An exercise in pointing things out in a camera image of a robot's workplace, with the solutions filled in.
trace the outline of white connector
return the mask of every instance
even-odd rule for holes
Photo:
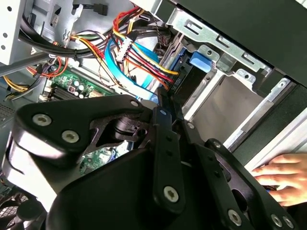
[[[120,50],[116,56],[116,61],[119,63],[122,63],[129,51],[129,49],[131,48],[133,41],[126,37],[125,40],[123,41],[123,44],[120,47]]]

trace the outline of blue tab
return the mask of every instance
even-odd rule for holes
[[[212,61],[198,52],[193,53],[193,56],[190,59],[190,63],[206,73],[209,73],[211,70]]]

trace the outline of fan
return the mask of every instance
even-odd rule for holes
[[[5,209],[10,209],[10,214],[0,218],[0,230],[40,230],[46,218],[42,204],[17,187],[0,201],[0,211]]]

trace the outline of hand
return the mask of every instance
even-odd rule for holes
[[[261,185],[285,187],[270,191],[281,206],[307,202],[307,153],[285,154],[251,173]]]

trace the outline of screw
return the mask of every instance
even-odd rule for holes
[[[188,123],[190,129],[195,129],[195,126],[192,123]]]
[[[176,203],[179,200],[178,192],[171,186],[166,186],[164,188],[164,196],[172,203]]]
[[[280,219],[275,214],[272,214],[271,218],[278,227],[281,228],[283,226],[283,223],[280,221]]]
[[[167,113],[164,110],[160,110],[160,113],[162,113],[163,115],[166,115]]]
[[[79,135],[72,130],[66,130],[62,133],[62,138],[64,141],[68,142],[68,143],[76,143],[80,138]]]
[[[46,114],[36,114],[32,120],[38,126],[48,126],[52,123],[51,118]]]
[[[279,88],[283,88],[287,83],[285,81],[282,81],[279,83]]]
[[[228,211],[228,216],[230,218],[230,220],[235,224],[237,225],[238,227],[240,227],[242,225],[242,220],[241,220],[241,217],[239,216],[239,214],[234,211],[234,210],[229,210]]]
[[[133,106],[135,106],[135,107],[139,107],[139,104],[138,104],[137,102],[135,102],[135,101],[131,101],[131,104],[132,104]]]
[[[217,141],[214,142],[214,145],[217,147],[217,148],[220,148],[221,147],[221,144]]]
[[[290,220],[288,217],[283,217],[283,220],[286,222],[286,224],[287,224],[290,228],[294,229],[294,225],[293,225],[293,223],[291,222],[291,220]]]
[[[57,67],[56,67],[56,66],[51,66],[51,70],[52,70],[52,71],[56,71],[56,70],[57,70]]]

